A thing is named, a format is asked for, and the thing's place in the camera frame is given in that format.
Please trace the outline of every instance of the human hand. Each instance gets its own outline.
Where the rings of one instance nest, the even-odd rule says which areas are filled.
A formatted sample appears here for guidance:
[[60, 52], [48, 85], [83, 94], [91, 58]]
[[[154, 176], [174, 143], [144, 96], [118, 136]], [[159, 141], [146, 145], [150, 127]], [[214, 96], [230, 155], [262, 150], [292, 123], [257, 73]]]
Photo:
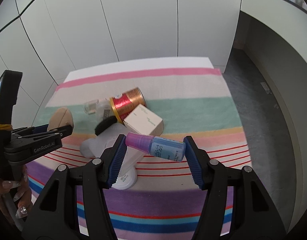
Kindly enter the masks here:
[[20, 181], [10, 181], [0, 179], [0, 210], [10, 223], [14, 223], [3, 201], [3, 195], [7, 194], [10, 189], [17, 188], [13, 201], [18, 199], [18, 210], [16, 218], [23, 218], [30, 212], [33, 204], [31, 202], [31, 189], [29, 187], [28, 173], [26, 165], [22, 166], [22, 177]]

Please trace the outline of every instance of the yellow string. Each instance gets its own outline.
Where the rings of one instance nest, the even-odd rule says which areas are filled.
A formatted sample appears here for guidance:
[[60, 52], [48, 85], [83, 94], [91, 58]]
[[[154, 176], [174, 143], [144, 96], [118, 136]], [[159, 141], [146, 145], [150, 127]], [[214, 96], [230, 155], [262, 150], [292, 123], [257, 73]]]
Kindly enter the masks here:
[[12, 125], [11, 124], [0, 124], [0, 130], [12, 131]]

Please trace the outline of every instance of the beige sponge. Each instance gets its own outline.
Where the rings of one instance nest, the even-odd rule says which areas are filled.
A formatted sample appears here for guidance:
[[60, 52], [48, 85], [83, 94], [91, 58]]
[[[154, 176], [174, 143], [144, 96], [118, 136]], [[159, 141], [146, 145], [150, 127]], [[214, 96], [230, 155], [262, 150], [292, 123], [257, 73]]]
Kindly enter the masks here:
[[66, 107], [62, 107], [62, 108], [59, 108], [50, 118], [47, 131], [50, 131], [52, 129], [55, 129], [61, 126], [65, 126], [65, 125], [71, 125], [72, 128], [74, 127], [73, 117], [72, 117], [70, 110]]

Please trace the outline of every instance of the long fingernail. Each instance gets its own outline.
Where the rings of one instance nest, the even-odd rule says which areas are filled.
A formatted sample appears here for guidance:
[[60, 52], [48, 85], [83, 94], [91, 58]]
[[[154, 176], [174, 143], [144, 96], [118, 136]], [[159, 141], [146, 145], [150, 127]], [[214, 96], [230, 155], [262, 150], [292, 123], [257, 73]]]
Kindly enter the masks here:
[[19, 198], [23, 196], [24, 192], [17, 192], [13, 198], [13, 201], [16, 202]]
[[11, 188], [15, 188], [15, 187], [19, 187], [21, 186], [20, 182], [18, 181], [13, 181], [13, 180], [4, 180], [2, 182], [2, 187], [4, 189], [11, 189]]
[[15, 214], [15, 217], [18, 218], [18, 219], [24, 218], [25, 216], [27, 216], [27, 213], [28, 213], [28, 211], [27, 211], [26, 207], [20, 207], [20, 208], [18, 208], [18, 210]]
[[28, 171], [27, 171], [27, 169], [23, 173], [23, 179], [24, 179], [24, 182], [27, 182], [27, 180], [28, 180]]

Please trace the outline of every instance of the cenrobot.ai logo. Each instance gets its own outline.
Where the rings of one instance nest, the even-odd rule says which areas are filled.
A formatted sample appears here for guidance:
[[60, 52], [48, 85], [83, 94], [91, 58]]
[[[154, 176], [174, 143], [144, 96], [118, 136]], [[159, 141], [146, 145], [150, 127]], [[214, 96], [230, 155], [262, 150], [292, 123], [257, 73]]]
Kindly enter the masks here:
[[47, 145], [41, 146], [41, 147], [39, 147], [39, 148], [37, 148], [37, 149], [34, 149], [33, 152], [34, 152], [34, 153], [37, 153], [37, 152], [40, 152], [40, 151], [42, 151], [42, 150], [46, 150], [46, 149], [48, 149], [48, 148], [50, 148], [50, 147], [52, 147], [52, 146], [54, 146], [54, 145], [55, 145], [55, 142], [52, 142], [52, 143], [49, 143], [49, 144], [47, 144]]

